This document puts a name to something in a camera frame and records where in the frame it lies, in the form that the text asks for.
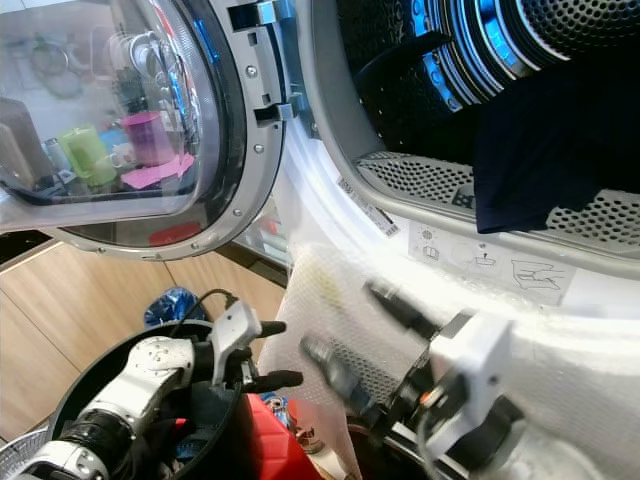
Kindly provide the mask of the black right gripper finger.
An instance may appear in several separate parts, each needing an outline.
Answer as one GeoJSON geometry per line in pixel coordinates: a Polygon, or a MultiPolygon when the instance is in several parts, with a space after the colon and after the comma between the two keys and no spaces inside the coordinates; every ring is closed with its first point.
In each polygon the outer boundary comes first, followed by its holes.
{"type": "Polygon", "coordinates": [[[385,399],[385,372],[352,348],[324,335],[306,334],[300,351],[352,415],[378,419],[385,399]]]}
{"type": "Polygon", "coordinates": [[[439,326],[433,323],[424,311],[413,305],[410,298],[403,296],[401,289],[396,285],[384,280],[371,279],[365,282],[364,288],[372,300],[408,332],[424,340],[433,339],[439,332],[439,326]]]}

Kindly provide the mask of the dark denim clothes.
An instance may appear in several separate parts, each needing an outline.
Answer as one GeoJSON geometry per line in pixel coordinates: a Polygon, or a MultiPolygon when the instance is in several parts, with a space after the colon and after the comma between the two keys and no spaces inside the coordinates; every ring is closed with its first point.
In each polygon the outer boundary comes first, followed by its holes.
{"type": "Polygon", "coordinates": [[[175,474],[180,468],[210,447],[218,439],[219,430],[230,412],[230,404],[236,398],[233,390],[214,385],[210,381],[197,381],[189,388],[183,413],[183,428],[161,465],[175,474]]]}

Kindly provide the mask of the white washing machine body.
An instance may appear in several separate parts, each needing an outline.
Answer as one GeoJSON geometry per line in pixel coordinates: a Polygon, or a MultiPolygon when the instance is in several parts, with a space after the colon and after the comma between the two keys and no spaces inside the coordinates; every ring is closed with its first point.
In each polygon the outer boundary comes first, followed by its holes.
{"type": "MultiPolygon", "coordinates": [[[[283,177],[276,189],[276,201],[288,230],[291,253],[301,244],[325,244],[367,256],[378,253],[396,255],[471,280],[456,271],[436,268],[410,256],[408,233],[411,221],[416,221],[426,227],[499,244],[508,250],[529,253],[576,268],[575,278],[564,294],[561,305],[532,300],[557,308],[564,316],[640,317],[640,252],[613,255],[596,248],[582,247],[581,244],[545,237],[545,230],[480,234],[476,230],[475,216],[470,218],[458,212],[445,211],[442,207],[396,198],[367,182],[353,160],[372,152],[390,151],[376,136],[369,116],[358,102],[340,37],[337,3],[335,0],[293,1],[300,41],[300,74],[307,108],[292,125],[291,134],[285,142],[283,177]],[[337,186],[339,177],[346,178],[358,195],[384,211],[397,224],[399,233],[393,237],[380,233],[364,212],[358,210],[351,198],[337,186]]],[[[573,59],[550,69],[563,68],[630,69],[640,72],[640,44],[609,47],[604,52],[591,52],[584,58],[573,59]]],[[[531,300],[524,294],[520,296],[531,300]]],[[[515,316],[494,315],[506,316],[513,321],[511,364],[500,384],[504,397],[524,412],[524,420],[517,422],[512,442],[498,454],[493,466],[479,472],[468,472],[451,458],[442,457],[436,463],[438,477],[449,480],[457,477],[471,477],[472,480],[611,480],[579,447],[568,443],[556,431],[539,425],[532,417],[530,408],[516,402],[507,387],[507,381],[515,375],[515,316]]],[[[320,371],[305,356],[303,361],[312,380],[302,389],[302,394],[315,402],[320,431],[326,442],[344,448],[353,447],[355,443],[347,438],[344,428],[346,421],[355,422],[358,430],[369,440],[369,419],[352,415],[326,385],[320,371]]],[[[394,425],[387,442],[371,444],[388,444],[401,449],[410,457],[411,470],[424,472],[428,476],[422,468],[415,435],[411,436],[407,426],[394,425]]]]}

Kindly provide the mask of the red plastic container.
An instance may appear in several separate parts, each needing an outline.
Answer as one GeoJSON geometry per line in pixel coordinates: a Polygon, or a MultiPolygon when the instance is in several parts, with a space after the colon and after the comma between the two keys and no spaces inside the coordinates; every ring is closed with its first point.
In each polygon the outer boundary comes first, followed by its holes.
{"type": "Polygon", "coordinates": [[[252,420],[252,480],[324,480],[297,438],[291,404],[278,393],[247,394],[252,420]]]}

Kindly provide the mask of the blue crumpled plastic bag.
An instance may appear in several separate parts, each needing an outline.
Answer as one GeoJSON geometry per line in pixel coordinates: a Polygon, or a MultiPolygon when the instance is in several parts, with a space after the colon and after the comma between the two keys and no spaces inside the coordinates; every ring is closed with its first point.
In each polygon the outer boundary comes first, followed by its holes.
{"type": "Polygon", "coordinates": [[[160,294],[143,312],[143,325],[151,326],[175,323],[192,310],[189,321],[206,321],[207,310],[197,303],[198,296],[183,287],[173,287],[160,294]]]}

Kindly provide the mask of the white pictogram instruction sticker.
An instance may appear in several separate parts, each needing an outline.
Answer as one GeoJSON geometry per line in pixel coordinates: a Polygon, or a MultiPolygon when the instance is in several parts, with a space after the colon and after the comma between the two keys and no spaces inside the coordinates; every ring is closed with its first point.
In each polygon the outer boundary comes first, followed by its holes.
{"type": "Polygon", "coordinates": [[[447,230],[410,223],[408,253],[413,259],[454,271],[476,282],[524,294],[544,305],[561,305],[576,268],[499,244],[457,236],[447,230]]]}

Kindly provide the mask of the white barcode label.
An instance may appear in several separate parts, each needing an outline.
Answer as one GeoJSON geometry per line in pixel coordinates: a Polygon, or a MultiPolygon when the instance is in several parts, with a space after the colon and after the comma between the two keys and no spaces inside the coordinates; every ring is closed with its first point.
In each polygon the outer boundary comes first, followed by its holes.
{"type": "Polygon", "coordinates": [[[384,211],[381,211],[379,207],[375,207],[370,204],[369,201],[365,200],[364,197],[358,195],[356,189],[347,182],[346,178],[339,177],[337,180],[337,186],[342,189],[349,198],[351,198],[351,201],[356,205],[357,209],[364,212],[371,223],[375,225],[375,228],[378,228],[380,233],[383,233],[384,236],[393,237],[396,236],[397,233],[401,232],[401,229],[397,227],[397,224],[394,224],[393,220],[390,219],[384,211]]]}

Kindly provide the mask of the grey perforated lint filter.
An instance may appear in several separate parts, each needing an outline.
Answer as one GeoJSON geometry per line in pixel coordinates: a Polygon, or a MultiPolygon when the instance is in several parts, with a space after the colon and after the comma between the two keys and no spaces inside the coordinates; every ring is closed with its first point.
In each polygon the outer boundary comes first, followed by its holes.
{"type": "MultiPolygon", "coordinates": [[[[375,189],[448,212],[475,216],[474,174],[470,165],[398,152],[372,152],[353,160],[375,189]]],[[[613,255],[640,252],[640,195],[603,189],[579,210],[554,207],[544,236],[613,255]]]]}

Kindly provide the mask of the round glass washer door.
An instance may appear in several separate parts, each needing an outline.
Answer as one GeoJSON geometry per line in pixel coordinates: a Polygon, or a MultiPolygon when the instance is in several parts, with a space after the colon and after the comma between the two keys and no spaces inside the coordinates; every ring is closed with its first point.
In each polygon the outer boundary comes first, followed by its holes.
{"type": "Polygon", "coordinates": [[[170,260],[252,227],[288,122],[244,105],[228,3],[1,0],[3,232],[170,260]]]}

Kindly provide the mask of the black round laundry basket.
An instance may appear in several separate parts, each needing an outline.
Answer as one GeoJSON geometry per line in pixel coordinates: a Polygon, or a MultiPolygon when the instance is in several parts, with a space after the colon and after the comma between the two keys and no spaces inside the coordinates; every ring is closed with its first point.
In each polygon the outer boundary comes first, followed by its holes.
{"type": "Polygon", "coordinates": [[[18,480],[252,480],[247,394],[210,447],[173,474],[161,465],[186,419],[189,388],[210,381],[212,323],[157,325],[123,340],[73,384],[52,413],[50,439],[18,480]]]}

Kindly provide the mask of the wooden cabinet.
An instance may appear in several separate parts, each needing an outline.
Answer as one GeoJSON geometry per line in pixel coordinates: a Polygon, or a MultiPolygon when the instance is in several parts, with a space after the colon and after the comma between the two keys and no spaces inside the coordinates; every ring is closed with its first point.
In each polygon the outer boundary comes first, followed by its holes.
{"type": "Polygon", "coordinates": [[[44,422],[81,371],[141,332],[143,312],[166,289],[221,288],[271,319],[284,288],[219,253],[147,262],[54,242],[1,270],[0,436],[44,422]]]}

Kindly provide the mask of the dark navy garment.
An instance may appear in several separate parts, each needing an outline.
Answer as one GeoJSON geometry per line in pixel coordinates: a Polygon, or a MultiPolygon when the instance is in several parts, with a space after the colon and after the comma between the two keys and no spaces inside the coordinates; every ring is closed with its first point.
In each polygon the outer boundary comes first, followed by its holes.
{"type": "Polygon", "coordinates": [[[474,146],[477,233],[545,230],[603,189],[640,195],[640,72],[543,70],[483,109],[474,146]]]}

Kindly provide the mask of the grey washer door hinge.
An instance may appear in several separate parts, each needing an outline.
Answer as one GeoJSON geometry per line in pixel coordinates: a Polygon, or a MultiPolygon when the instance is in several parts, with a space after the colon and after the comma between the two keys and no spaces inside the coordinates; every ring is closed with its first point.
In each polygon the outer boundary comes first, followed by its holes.
{"type": "Polygon", "coordinates": [[[227,38],[244,105],[260,125],[287,123],[307,108],[293,0],[229,0],[227,38]]]}

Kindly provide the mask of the perforated steel washer drum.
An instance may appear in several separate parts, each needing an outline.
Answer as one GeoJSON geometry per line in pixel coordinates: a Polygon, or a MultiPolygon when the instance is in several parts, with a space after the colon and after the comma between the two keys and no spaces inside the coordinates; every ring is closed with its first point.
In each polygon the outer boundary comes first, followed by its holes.
{"type": "Polygon", "coordinates": [[[387,150],[468,165],[513,83],[640,44],[640,0],[335,0],[358,102],[387,150]]]}

